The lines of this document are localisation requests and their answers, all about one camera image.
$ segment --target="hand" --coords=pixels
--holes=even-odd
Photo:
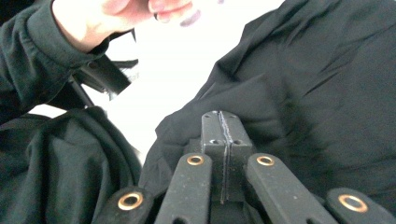
[[[191,0],[55,0],[53,15],[77,49],[88,52],[115,32],[133,29],[157,13],[168,22],[192,8]]]

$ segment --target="screw hole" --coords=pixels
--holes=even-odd
[[[358,213],[365,213],[369,208],[360,198],[349,194],[343,194],[338,197],[338,201],[347,209]]]
[[[143,202],[143,194],[140,192],[127,193],[119,199],[119,209],[124,211],[133,210]]]
[[[218,145],[218,144],[220,144],[220,141],[216,140],[216,139],[212,139],[212,140],[209,141],[209,143]]]
[[[241,145],[242,141],[241,140],[234,140],[233,143],[236,144],[236,145]]]
[[[189,165],[201,165],[204,163],[204,158],[202,156],[190,156],[187,158],[187,163]]]
[[[272,166],[275,164],[274,160],[267,156],[258,157],[257,162],[264,166]]]

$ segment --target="metal ring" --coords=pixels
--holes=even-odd
[[[201,165],[202,163],[204,163],[204,157],[202,157],[202,156],[190,156],[190,157],[187,158],[187,163],[189,165]]]
[[[354,205],[348,203],[347,199],[357,202],[359,204],[359,206],[357,207],[357,206],[354,206]],[[338,196],[338,201],[340,201],[340,203],[347,209],[355,211],[355,212],[365,213],[365,212],[367,212],[367,210],[369,210],[367,204],[362,199],[355,197],[353,195],[349,195],[349,194],[340,195],[340,196]]]
[[[134,203],[127,203],[125,202],[129,198],[135,198],[136,202]],[[136,207],[140,206],[143,202],[143,194],[140,192],[132,192],[127,193],[119,199],[119,209],[124,211],[129,211],[136,209]]]
[[[258,157],[257,162],[264,166],[272,166],[275,164],[275,161],[271,157],[267,157],[267,156]]]

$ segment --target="finger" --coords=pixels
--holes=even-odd
[[[179,9],[190,3],[191,0],[148,0],[148,8],[151,13],[158,13]]]
[[[169,21],[175,21],[188,14],[192,9],[192,3],[188,3],[184,7],[174,9],[172,11],[165,11],[157,13],[157,21],[168,23]]]

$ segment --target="sleeve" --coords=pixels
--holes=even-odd
[[[51,4],[29,7],[0,27],[0,124],[51,100],[77,69],[108,48],[108,39],[88,54],[73,48]]]

